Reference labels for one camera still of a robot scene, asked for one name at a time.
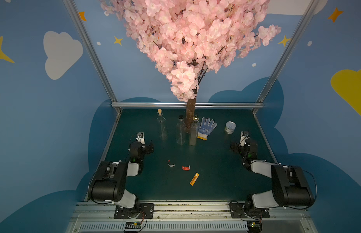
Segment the clear bottle with cork stopper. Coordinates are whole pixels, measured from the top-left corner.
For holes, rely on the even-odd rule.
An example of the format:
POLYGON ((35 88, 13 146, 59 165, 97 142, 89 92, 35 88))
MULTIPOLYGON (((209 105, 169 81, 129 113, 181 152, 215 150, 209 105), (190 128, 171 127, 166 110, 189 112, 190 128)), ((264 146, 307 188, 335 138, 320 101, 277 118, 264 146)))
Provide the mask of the clear bottle with cork stopper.
POLYGON ((160 138, 161 140, 166 140, 168 138, 167 135, 167 125, 166 125, 166 119, 163 116, 163 111, 162 109, 158 109, 157 110, 157 122, 159 124, 159 133, 160 133, 160 138))

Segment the clear bottle with black cap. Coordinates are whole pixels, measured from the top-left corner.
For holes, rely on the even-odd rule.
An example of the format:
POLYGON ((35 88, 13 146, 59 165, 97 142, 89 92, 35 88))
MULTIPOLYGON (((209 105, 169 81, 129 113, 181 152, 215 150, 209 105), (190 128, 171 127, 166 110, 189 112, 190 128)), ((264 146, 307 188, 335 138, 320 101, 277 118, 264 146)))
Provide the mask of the clear bottle with black cap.
POLYGON ((177 136, 177 143, 183 145, 186 140, 186 124, 184 122, 183 115, 179 115, 178 123, 176 125, 176 136, 177 136))

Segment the tall clear bottle gold stopper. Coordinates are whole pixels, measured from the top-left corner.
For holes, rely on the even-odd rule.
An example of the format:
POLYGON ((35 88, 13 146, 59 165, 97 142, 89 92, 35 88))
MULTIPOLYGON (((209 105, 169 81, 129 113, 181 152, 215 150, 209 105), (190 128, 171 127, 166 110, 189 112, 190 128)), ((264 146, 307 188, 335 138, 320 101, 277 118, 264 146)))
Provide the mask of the tall clear bottle gold stopper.
POLYGON ((197 144, 198 130, 199 130, 199 118, 198 115, 195 115, 190 125, 190 136, 189 136, 190 146, 195 146, 197 144))

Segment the orange yellow bottle label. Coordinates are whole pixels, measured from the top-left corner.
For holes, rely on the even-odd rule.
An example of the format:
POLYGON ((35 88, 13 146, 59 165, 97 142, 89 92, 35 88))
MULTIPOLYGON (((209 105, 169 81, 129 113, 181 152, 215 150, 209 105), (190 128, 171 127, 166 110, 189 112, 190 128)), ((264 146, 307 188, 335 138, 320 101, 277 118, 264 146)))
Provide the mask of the orange yellow bottle label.
POLYGON ((194 186, 194 184, 196 183, 197 179, 199 178, 200 174, 199 173, 196 173, 194 175, 194 177, 192 178, 191 182, 190 182, 190 185, 191 186, 194 186))

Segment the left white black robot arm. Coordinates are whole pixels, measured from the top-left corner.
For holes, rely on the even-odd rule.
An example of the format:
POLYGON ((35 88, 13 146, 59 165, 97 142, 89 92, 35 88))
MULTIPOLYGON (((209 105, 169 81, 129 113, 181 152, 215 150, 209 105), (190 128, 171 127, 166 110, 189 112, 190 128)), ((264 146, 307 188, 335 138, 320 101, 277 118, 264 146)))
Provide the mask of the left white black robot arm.
POLYGON ((139 212, 136 195, 126 190, 127 177, 138 176, 144 169, 144 158, 154 152, 153 143, 132 142, 125 161, 102 161, 88 186, 88 197, 99 204, 113 203, 118 208, 139 212))

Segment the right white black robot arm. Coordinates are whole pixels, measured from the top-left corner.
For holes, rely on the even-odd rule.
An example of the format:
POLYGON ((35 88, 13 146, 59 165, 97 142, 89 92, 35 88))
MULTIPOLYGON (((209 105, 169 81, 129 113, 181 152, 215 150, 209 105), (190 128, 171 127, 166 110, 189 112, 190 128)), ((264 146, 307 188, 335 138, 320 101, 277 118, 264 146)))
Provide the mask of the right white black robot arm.
POLYGON ((245 205, 247 211, 278 207, 301 210, 315 203, 317 194, 312 192, 301 167, 258 159, 258 144, 250 138, 245 138, 240 143, 232 142, 230 150, 241 156, 246 170, 271 179, 271 190, 248 196, 245 205))

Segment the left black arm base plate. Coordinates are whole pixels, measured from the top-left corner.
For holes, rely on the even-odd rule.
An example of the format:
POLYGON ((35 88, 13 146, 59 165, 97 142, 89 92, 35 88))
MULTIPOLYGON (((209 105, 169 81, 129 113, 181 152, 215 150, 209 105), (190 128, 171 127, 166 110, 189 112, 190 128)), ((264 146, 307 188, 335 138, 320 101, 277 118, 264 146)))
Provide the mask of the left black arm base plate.
POLYGON ((153 219, 154 215, 153 203, 139 203, 133 208, 121 208, 116 206, 114 212, 114 219, 153 219))

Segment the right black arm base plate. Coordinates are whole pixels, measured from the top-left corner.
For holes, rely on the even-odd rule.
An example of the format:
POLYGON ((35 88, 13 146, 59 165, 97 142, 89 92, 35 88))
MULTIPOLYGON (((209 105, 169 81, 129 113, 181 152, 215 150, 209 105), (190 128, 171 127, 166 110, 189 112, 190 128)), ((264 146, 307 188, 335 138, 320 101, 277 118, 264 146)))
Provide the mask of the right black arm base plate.
POLYGON ((230 202, 228 206, 232 218, 249 218, 253 220, 270 218, 268 209, 255 208, 251 203, 230 202))

